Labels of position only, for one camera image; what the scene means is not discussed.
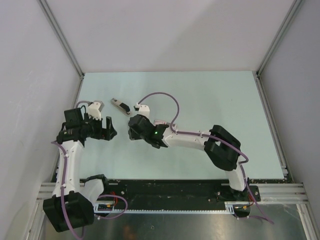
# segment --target aluminum frame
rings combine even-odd
[[[80,67],[64,33],[62,32],[62,30],[56,20],[56,17],[54,15],[54,13],[52,12],[49,4],[47,3],[46,0],[37,0],[37,1],[40,5],[44,15],[46,16],[46,19],[48,20],[49,24],[51,25],[52,30],[54,31],[56,37],[58,38],[59,42],[61,43],[63,50],[65,51],[68,58],[70,59],[73,67],[75,68],[75,70],[79,74],[79,76],[82,77],[84,75],[84,73],[81,70],[81,67]]]
[[[301,9],[303,3],[305,2],[305,0],[294,0],[294,2],[292,3],[288,13],[286,14],[278,32],[275,34],[274,39],[272,40],[272,43],[268,49],[268,51],[266,52],[266,54],[263,57],[263,60],[257,70],[257,74],[258,76],[261,75],[261,73],[264,71],[266,65],[268,64],[269,60],[271,59],[271,57],[273,56],[274,52],[276,51],[277,47],[279,46],[279,44],[281,43],[282,39],[284,38],[284,36],[286,35],[289,27],[291,26],[291,24],[293,23],[296,15],[298,14],[299,10]]]
[[[276,150],[276,153],[279,157],[279,161],[280,161],[280,165],[281,165],[281,168],[283,171],[283,175],[284,176],[286,176],[287,174],[290,175],[290,172],[291,172],[290,167],[288,166],[285,151],[284,151],[284,148],[282,147],[282,144],[281,144],[281,141],[280,141],[280,138],[278,135],[276,122],[275,122],[273,113],[271,111],[271,107],[270,107],[270,104],[268,101],[267,94],[265,92],[265,89],[263,87],[263,84],[262,84],[260,78],[258,77],[258,73],[253,71],[252,74],[254,77],[256,88],[257,88],[259,96],[260,96],[260,100],[262,103],[264,114],[266,116],[266,120],[267,120],[269,128],[270,128],[270,132],[271,132],[271,136],[272,136],[273,143],[275,146],[275,150]]]
[[[305,235],[308,240],[319,239],[319,229],[315,224],[313,215],[311,212],[310,204],[308,197],[302,183],[284,183],[284,184],[255,184],[259,187],[261,205],[270,205],[270,204],[296,204],[300,219],[304,228]],[[30,218],[28,223],[28,231],[25,236],[25,240],[38,240],[43,222],[45,219],[45,213],[43,211],[43,201],[44,199],[51,198],[52,192],[55,188],[55,183],[44,182],[41,185],[36,203],[34,205],[33,217]],[[229,208],[233,202],[226,202],[226,206]],[[223,212],[223,214],[232,214],[232,211],[228,209],[229,212]],[[198,211],[128,211],[127,214],[199,214]],[[211,212],[212,214],[221,214],[221,212]]]

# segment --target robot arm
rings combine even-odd
[[[43,210],[57,232],[69,229],[62,211],[62,198],[72,227],[83,227],[94,222],[93,205],[108,186],[103,174],[87,178],[84,188],[80,188],[79,178],[86,139],[110,141],[117,135],[111,117],[106,117],[106,128],[103,128],[103,107],[103,102],[94,101],[89,104],[84,116],[80,108],[64,111],[65,122],[54,142],[59,146],[56,184],[52,198],[43,201]]]
[[[131,117],[128,123],[131,140],[144,139],[157,149],[186,147],[205,151],[212,163],[225,171],[230,187],[236,191],[245,191],[246,185],[239,166],[238,153],[223,143],[207,137],[217,136],[240,149],[240,142],[222,126],[214,125],[210,130],[194,133],[179,129],[176,133],[167,124],[153,125],[149,120],[150,109],[147,105],[137,104],[135,109],[138,110],[138,114]]]

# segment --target black joint cover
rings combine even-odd
[[[110,141],[113,139],[118,133],[115,130],[114,126],[112,125],[112,119],[110,116],[107,116],[105,118],[106,121],[106,129],[102,129],[102,136],[104,136],[104,139],[107,141]]]
[[[240,150],[240,142],[222,126],[214,125],[210,130],[210,135],[225,140]],[[209,138],[208,141],[204,143],[204,151],[217,168],[225,171],[232,171],[237,168],[239,154],[227,145],[223,143],[217,145],[216,140]]]
[[[159,124],[154,126],[146,116],[137,114],[130,117],[128,126],[130,140],[143,139],[156,149],[160,147],[167,148],[162,139],[163,133],[169,125]]]
[[[73,191],[62,197],[67,203],[65,204],[66,212],[74,229],[94,223],[94,208],[88,199],[79,192]],[[58,233],[69,230],[62,211],[61,197],[53,196],[44,200],[43,210]]]
[[[82,117],[81,108],[74,108],[64,111],[65,126],[67,129],[79,127],[84,118]]]

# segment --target gray wall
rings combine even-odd
[[[0,46],[0,240],[18,240],[80,78],[36,0],[0,1]]]
[[[320,1],[306,0],[262,73],[288,164],[320,225]]]
[[[48,0],[85,73],[256,70],[292,2]]]

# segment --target purple cable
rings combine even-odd
[[[174,118],[172,119],[172,121],[171,121],[171,123],[170,123],[170,129],[171,129],[171,131],[172,131],[172,132],[175,132],[175,130],[174,130],[174,128],[173,128],[173,124],[174,124],[175,120],[177,119],[177,117],[178,117],[178,115],[179,115],[179,113],[180,113],[180,106],[179,106],[179,103],[178,103],[177,99],[176,99],[174,96],[172,96],[172,95],[169,94],[169,93],[163,92],[163,91],[156,91],[156,92],[150,93],[150,94],[148,94],[147,96],[145,96],[144,98],[142,98],[142,99],[138,102],[138,104],[141,104],[141,103],[142,103],[145,99],[147,99],[148,97],[150,97],[150,96],[152,96],[152,95],[158,95],[158,94],[160,94],[160,95],[166,95],[166,96],[172,98],[173,101],[174,101],[175,104],[176,104],[176,108],[177,108],[176,114],[175,114]]]
[[[185,135],[199,136],[199,137],[202,137],[202,136],[203,136],[203,137],[207,137],[207,138],[214,139],[214,140],[216,140],[216,141],[221,142],[221,143],[224,144],[224,145],[227,145],[229,148],[231,148],[232,150],[236,151],[239,155],[241,155],[242,157],[244,157],[245,160],[244,160],[244,161],[240,161],[240,162],[239,162],[239,166],[240,166],[240,169],[241,169],[241,172],[242,172],[242,176],[243,176],[243,181],[244,181],[244,183],[245,183],[245,187],[246,187],[246,189],[248,190],[249,194],[251,195],[251,197],[252,197],[255,205],[257,206],[257,208],[259,209],[259,211],[261,212],[261,214],[264,215],[264,217],[263,217],[263,216],[249,216],[249,218],[252,218],[252,219],[263,219],[263,220],[268,221],[268,222],[271,223],[271,224],[275,224],[275,223],[265,214],[265,212],[261,209],[261,207],[259,206],[258,202],[256,201],[256,199],[255,199],[255,197],[254,197],[254,195],[253,195],[253,193],[252,193],[252,191],[251,191],[251,189],[250,189],[250,187],[249,187],[249,185],[248,185],[248,183],[247,183],[247,177],[246,177],[245,169],[244,169],[244,167],[242,166],[242,164],[245,164],[245,163],[249,162],[249,158],[248,158],[242,151],[240,151],[240,150],[237,149],[236,147],[232,146],[230,143],[226,142],[225,140],[223,140],[223,139],[221,139],[221,138],[219,138],[219,137],[217,137],[217,136],[213,136],[213,135],[209,135],[209,134],[202,134],[202,133],[200,133],[200,132],[189,132],[189,131],[176,131],[176,130],[174,130],[173,124],[174,124],[175,120],[178,118],[178,115],[179,115],[179,113],[180,113],[180,106],[179,106],[179,103],[178,103],[177,99],[176,99],[174,96],[172,96],[171,94],[169,94],[169,93],[161,92],[161,91],[150,93],[150,94],[148,94],[147,96],[145,96],[144,98],[142,98],[142,99],[138,102],[138,104],[141,104],[142,101],[144,101],[146,98],[148,98],[148,97],[150,97],[150,96],[152,96],[152,95],[157,95],[157,94],[166,95],[166,96],[172,98],[172,99],[174,100],[176,106],[177,106],[177,112],[176,112],[173,120],[172,120],[171,123],[170,123],[170,129],[171,129],[172,132],[174,132],[174,133],[176,133],[176,134],[185,134]]]
[[[77,104],[75,105],[75,107],[76,108],[79,107],[80,104],[88,104],[89,105],[90,103],[91,103],[90,101],[78,101]]]
[[[127,200],[126,200],[124,197],[118,196],[118,195],[104,194],[104,195],[100,195],[100,196],[98,197],[98,199],[100,199],[100,198],[106,198],[106,197],[121,199],[121,200],[124,201],[124,203],[125,203],[125,208],[124,208],[124,210],[123,210],[122,212],[120,212],[120,213],[119,213],[118,215],[116,215],[116,216],[111,216],[111,217],[98,216],[98,218],[101,218],[101,219],[116,219],[116,218],[120,217],[122,214],[124,214],[125,211],[127,211],[127,209],[128,209],[128,202],[127,202]]]
[[[77,239],[77,240],[83,240],[84,236],[85,236],[85,228],[82,228],[82,236],[78,236],[77,233],[75,232],[74,228],[71,225],[71,222],[69,220],[68,214],[67,214],[67,209],[66,209],[66,204],[65,204],[65,188],[63,187],[63,184],[66,183],[66,172],[67,172],[67,161],[68,158],[66,156],[67,151],[65,150],[65,148],[60,145],[59,143],[57,143],[56,141],[51,142],[54,145],[57,145],[61,151],[63,152],[64,155],[64,163],[63,163],[63,172],[62,172],[62,180],[61,180],[61,207],[62,207],[62,213],[66,222],[66,225],[68,226],[70,232],[72,233],[72,235]]]

